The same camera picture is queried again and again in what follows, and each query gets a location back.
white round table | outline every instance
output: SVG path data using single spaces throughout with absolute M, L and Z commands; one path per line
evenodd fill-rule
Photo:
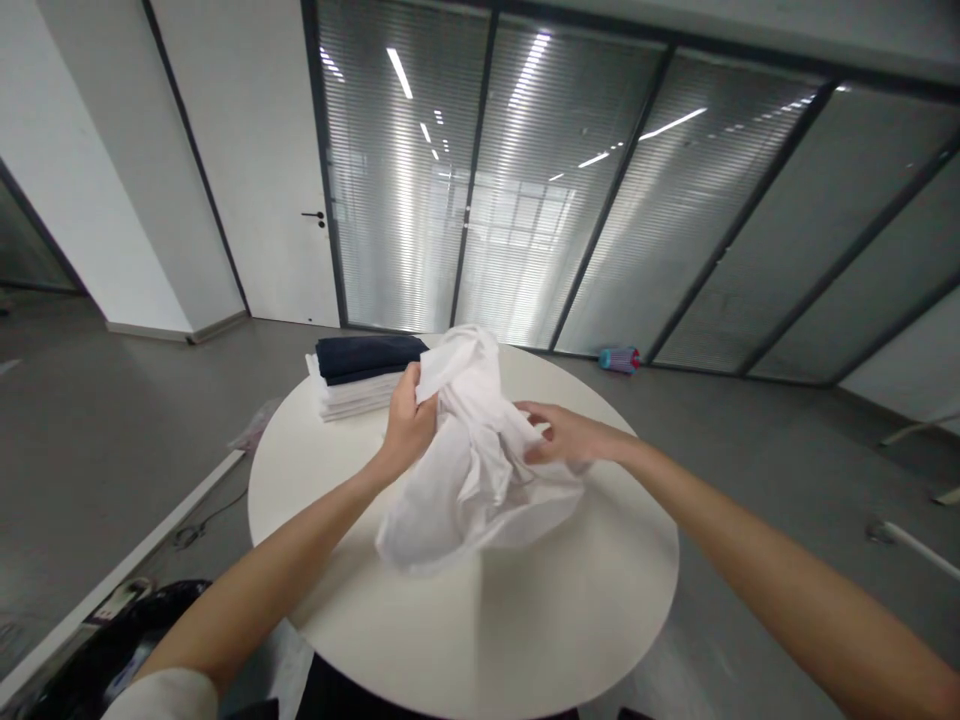
M 593 390 L 536 355 L 502 345 L 500 369 L 511 400 L 557 403 L 632 433 Z M 300 383 L 254 458 L 254 545 L 358 471 L 386 418 L 380 410 L 323 424 Z M 426 579 L 391 570 L 374 548 L 403 481 L 347 533 L 290 616 L 351 680 L 428 715 L 517 720 L 596 697 L 650 648 L 676 589 L 677 528 L 618 465 L 595 463 L 573 517 L 533 545 L 477 553 Z

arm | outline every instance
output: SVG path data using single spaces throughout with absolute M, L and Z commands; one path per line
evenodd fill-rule
M 333 548 L 430 444 L 437 399 L 419 407 L 411 364 L 394 391 L 383 447 L 352 478 L 287 521 L 190 606 L 135 680 L 167 668 L 209 677 L 222 697 L 250 654 L 316 584 Z
M 557 407 L 532 463 L 612 460 L 693 539 L 764 627 L 853 718 L 960 717 L 960 676 L 863 590 L 632 435 Z

navy blue folded shirt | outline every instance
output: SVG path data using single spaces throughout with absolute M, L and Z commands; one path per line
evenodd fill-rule
M 423 341 L 412 335 L 324 338 L 317 342 L 317 364 L 327 385 L 344 385 L 403 372 L 426 351 Z

shirt sleeve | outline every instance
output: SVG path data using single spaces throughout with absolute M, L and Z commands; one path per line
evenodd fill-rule
M 217 690 L 196 670 L 170 668 L 124 690 L 103 720 L 216 720 Z

person's left hand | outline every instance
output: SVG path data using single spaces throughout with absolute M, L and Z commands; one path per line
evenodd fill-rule
M 437 396 L 417 405 L 420 363 L 407 365 L 390 399 L 387 435 L 377 459 L 394 477 L 399 477 L 427 449 L 437 429 Z

